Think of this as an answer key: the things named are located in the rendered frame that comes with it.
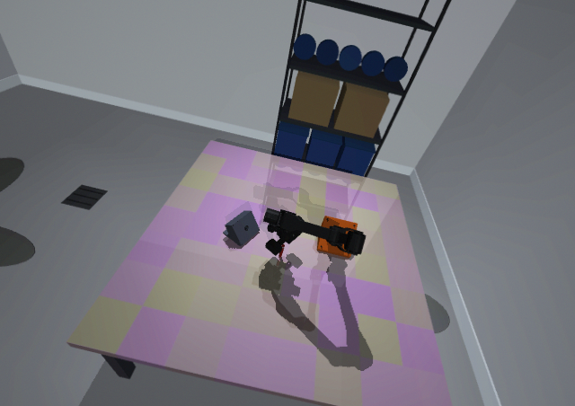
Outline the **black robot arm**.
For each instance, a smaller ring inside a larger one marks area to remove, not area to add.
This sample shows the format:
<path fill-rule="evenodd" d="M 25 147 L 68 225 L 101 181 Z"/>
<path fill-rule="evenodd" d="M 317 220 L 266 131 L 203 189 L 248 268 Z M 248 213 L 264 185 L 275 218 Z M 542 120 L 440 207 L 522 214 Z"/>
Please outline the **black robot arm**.
<path fill-rule="evenodd" d="M 286 213 L 287 212 L 287 213 Z M 267 208 L 263 222 L 267 222 L 268 231 L 288 234 L 291 232 L 303 232 L 319 238 L 323 238 L 332 246 L 337 246 L 341 251 L 358 256 L 362 253 L 366 235 L 351 228 L 340 226 L 322 227 L 305 222 L 301 216 L 286 210 L 274 210 Z M 350 231 L 351 230 L 351 231 Z M 346 234 L 346 232 L 348 233 Z M 344 244 L 344 249 L 342 245 Z M 346 251 L 345 251 L 346 250 Z"/>

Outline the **dark grey sloped panel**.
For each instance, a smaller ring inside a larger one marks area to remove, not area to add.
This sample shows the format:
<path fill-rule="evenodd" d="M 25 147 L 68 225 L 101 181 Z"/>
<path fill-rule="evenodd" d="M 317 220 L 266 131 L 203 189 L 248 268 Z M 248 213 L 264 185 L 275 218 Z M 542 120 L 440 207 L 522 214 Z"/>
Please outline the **dark grey sloped panel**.
<path fill-rule="evenodd" d="M 249 239 L 260 231 L 252 211 L 243 211 L 234 219 L 225 224 L 223 232 L 228 238 L 239 246 L 244 245 Z"/>

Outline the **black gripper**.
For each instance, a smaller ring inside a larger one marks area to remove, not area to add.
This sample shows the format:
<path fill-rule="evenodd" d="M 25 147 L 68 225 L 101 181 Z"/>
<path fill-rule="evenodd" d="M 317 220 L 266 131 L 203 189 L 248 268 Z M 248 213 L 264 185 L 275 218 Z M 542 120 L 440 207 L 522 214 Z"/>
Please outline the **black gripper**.
<path fill-rule="evenodd" d="M 275 241 L 274 239 L 270 239 L 268 242 L 266 242 L 265 247 L 276 256 L 277 254 L 279 254 L 281 252 L 281 250 L 282 250 L 281 245 L 283 243 L 288 243 L 288 244 L 292 243 L 301 233 L 302 232 L 299 232 L 299 233 L 291 232 L 291 233 L 285 234 L 285 233 L 279 232 L 279 234 L 277 234 L 279 236 L 279 240 Z"/>

